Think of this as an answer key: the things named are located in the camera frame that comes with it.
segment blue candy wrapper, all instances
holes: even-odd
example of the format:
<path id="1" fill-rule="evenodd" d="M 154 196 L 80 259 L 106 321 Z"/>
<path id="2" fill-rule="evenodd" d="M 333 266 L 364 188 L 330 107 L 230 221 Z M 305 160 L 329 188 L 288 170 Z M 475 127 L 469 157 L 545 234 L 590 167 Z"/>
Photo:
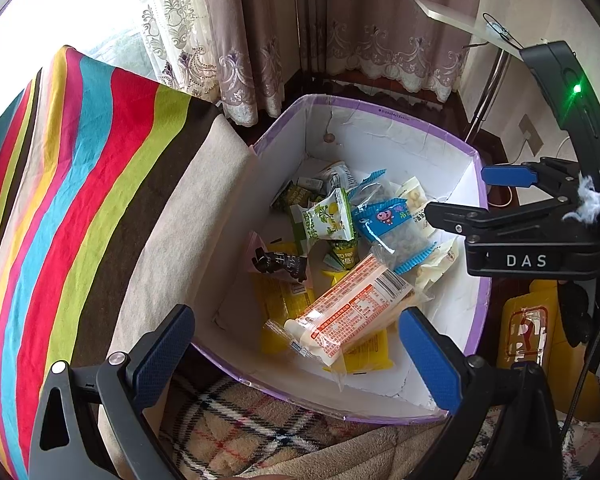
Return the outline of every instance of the blue candy wrapper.
<path id="1" fill-rule="evenodd" d="M 351 212 L 356 230 L 371 242 L 373 254 L 397 274 L 422 263 L 435 247 L 418 229 L 406 203 L 392 198 Z"/>

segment window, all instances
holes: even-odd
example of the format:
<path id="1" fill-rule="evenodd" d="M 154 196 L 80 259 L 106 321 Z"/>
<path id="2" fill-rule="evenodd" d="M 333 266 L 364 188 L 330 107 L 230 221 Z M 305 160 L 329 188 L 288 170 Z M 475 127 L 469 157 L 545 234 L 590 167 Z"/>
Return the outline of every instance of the window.
<path id="1" fill-rule="evenodd" d="M 137 0 L 13 0 L 0 16 L 0 115 L 64 44 L 155 78 Z"/>

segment screw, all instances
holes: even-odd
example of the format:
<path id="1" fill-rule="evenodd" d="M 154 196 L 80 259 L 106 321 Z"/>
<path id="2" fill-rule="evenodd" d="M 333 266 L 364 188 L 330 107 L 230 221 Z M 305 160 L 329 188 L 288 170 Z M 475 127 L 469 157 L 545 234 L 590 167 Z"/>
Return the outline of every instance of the screw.
<path id="1" fill-rule="evenodd" d="M 64 372 L 66 368 L 66 363 L 64 361 L 56 361 L 51 365 L 51 371 L 55 374 L 60 374 Z"/>
<path id="2" fill-rule="evenodd" d="M 124 352 L 113 352 L 113 354 L 111 354 L 109 356 L 108 361 L 109 361 L 110 365 L 115 366 L 115 365 L 120 365 L 123 362 L 125 362 L 125 358 L 126 358 L 126 355 Z"/>
<path id="3" fill-rule="evenodd" d="M 483 358 L 481 358 L 479 355 L 470 355 L 466 359 L 466 363 L 471 368 L 482 368 L 486 364 L 486 361 Z"/>

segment cartoon character print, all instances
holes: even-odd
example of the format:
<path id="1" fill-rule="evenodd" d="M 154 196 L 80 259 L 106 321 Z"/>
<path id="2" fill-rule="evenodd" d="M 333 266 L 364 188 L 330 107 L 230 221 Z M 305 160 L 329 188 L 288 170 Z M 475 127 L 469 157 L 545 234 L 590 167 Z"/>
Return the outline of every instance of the cartoon character print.
<path id="1" fill-rule="evenodd" d="M 377 213 L 376 218 L 387 225 L 391 225 L 394 223 L 394 214 L 391 212 L 390 209 L 385 209 L 384 211 Z"/>

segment electrical outlet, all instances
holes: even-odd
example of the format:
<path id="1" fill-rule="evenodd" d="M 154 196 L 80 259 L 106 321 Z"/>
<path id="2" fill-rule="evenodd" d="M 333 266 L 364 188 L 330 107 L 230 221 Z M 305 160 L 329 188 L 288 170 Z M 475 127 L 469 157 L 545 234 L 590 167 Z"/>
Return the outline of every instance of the electrical outlet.
<path id="1" fill-rule="evenodd" d="M 523 137 L 525 137 L 526 142 L 531 148 L 531 153 L 533 153 L 534 156 L 536 156 L 544 146 L 544 142 L 542 142 L 538 130 L 536 130 L 536 127 L 531 122 L 531 119 L 529 119 L 529 116 L 527 114 L 524 114 L 522 116 L 518 127 L 520 128 Z"/>

